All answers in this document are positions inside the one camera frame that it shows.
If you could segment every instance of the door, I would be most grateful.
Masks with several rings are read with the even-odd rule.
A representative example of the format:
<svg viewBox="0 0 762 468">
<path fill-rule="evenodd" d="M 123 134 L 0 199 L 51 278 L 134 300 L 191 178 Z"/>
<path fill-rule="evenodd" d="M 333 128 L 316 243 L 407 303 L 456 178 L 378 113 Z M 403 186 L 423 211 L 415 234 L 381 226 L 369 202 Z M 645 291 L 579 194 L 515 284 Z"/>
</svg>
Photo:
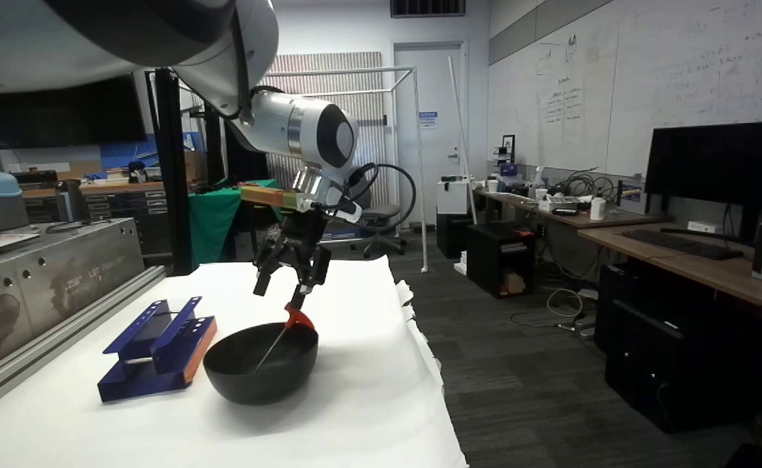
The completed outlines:
<svg viewBox="0 0 762 468">
<path fill-rule="evenodd" d="M 434 224 L 439 177 L 462 174 L 463 146 L 459 131 L 462 129 L 459 102 L 456 102 L 449 56 L 452 60 L 452 68 L 456 68 L 456 83 L 462 87 L 462 109 L 465 109 L 463 105 L 465 72 L 462 61 L 462 43 L 397 43 L 397 64 L 415 68 L 420 79 L 420 113 L 415 113 L 411 83 L 403 83 L 398 87 L 398 102 L 397 102 L 402 167 L 411 172 L 420 185 L 420 204 L 411 213 L 411 220 L 423 220 L 423 213 L 424 213 L 426 224 Z M 423 164 L 416 155 L 416 125 L 423 125 L 424 177 L 423 177 Z"/>
</svg>

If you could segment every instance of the whiteboard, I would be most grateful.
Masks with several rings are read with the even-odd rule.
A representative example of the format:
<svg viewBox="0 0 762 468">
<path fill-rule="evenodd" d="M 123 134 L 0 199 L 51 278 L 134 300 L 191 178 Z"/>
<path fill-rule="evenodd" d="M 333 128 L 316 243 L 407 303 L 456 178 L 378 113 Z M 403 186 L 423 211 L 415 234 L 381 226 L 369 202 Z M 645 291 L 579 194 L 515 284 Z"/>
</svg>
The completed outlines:
<svg viewBox="0 0 762 468">
<path fill-rule="evenodd" d="M 654 128 L 762 120 L 762 0 L 614 0 L 491 64 L 491 139 L 637 174 Z"/>
</svg>

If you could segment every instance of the white table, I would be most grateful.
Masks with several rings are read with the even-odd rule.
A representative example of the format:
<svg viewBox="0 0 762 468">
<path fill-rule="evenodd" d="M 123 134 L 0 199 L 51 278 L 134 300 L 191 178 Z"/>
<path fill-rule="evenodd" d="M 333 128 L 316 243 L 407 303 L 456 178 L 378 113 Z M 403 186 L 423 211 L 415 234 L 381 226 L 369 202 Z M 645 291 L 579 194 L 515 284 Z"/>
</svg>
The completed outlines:
<svg viewBox="0 0 762 468">
<path fill-rule="evenodd" d="M 234 404 L 199 371 L 179 391 L 99 402 L 113 365 L 101 347 L 153 299 L 203 295 L 218 338 L 285 320 L 294 273 L 280 271 L 254 295 L 254 265 L 205 265 L 166 278 L 0 398 L 0 468 L 465 468 L 443 381 L 424 338 L 402 306 L 389 259 L 332 263 L 307 299 L 320 329 L 309 381 L 273 404 Z"/>
</svg>

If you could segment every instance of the computer monitor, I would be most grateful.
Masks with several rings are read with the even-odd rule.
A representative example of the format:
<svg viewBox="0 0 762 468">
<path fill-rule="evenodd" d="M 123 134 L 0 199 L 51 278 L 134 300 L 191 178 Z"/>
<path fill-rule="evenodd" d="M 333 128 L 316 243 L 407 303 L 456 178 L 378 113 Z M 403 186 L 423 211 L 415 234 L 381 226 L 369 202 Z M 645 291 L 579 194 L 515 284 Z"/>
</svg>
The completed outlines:
<svg viewBox="0 0 762 468">
<path fill-rule="evenodd" d="M 147 139 L 130 74 L 77 87 L 0 92 L 0 148 Z"/>
<path fill-rule="evenodd" d="M 762 211 L 762 121 L 659 128 L 645 191 L 737 202 L 742 238 L 753 238 Z"/>
</svg>

